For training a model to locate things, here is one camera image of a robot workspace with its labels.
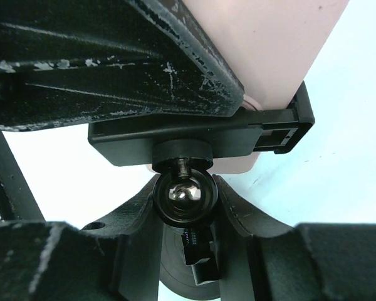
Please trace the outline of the black round-base phone stand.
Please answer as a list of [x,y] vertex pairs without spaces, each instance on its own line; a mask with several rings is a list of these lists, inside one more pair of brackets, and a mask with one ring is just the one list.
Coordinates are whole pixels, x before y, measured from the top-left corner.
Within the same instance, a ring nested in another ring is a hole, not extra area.
[[88,127],[90,145],[114,166],[150,164],[159,177],[149,198],[164,225],[160,281],[191,300],[271,298],[260,242],[289,226],[268,216],[210,173],[231,159],[245,172],[245,157],[286,154],[313,126],[308,91],[301,84],[277,110],[240,108],[232,117],[151,115]]

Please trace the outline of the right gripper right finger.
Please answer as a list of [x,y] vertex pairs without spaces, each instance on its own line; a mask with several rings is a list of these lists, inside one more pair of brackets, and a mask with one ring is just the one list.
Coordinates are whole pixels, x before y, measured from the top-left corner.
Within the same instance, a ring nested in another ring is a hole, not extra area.
[[376,300],[376,224],[288,226],[215,182],[222,300]]

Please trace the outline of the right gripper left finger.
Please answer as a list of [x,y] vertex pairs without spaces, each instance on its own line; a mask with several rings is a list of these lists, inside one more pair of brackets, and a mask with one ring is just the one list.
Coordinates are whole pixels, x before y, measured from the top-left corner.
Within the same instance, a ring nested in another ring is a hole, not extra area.
[[157,300],[163,224],[154,185],[81,230],[0,222],[0,300]]

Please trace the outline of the pink case phone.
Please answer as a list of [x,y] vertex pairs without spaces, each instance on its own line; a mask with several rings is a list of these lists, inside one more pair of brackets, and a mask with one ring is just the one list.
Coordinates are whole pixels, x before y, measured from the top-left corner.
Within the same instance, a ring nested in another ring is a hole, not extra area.
[[161,1],[167,19],[197,25],[244,88],[234,108],[286,108],[347,1]]

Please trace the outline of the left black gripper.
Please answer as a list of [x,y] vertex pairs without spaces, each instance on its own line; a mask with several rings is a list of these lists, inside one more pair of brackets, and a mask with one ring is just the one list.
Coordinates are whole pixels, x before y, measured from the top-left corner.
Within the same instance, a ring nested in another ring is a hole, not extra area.
[[38,220],[43,214],[0,131],[0,221]]

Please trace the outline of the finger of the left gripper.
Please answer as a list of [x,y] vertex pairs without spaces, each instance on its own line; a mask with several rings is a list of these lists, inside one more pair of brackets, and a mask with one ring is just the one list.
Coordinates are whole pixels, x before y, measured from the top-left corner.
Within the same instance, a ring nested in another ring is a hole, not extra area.
[[0,130],[230,117],[243,96],[182,1],[0,1]]

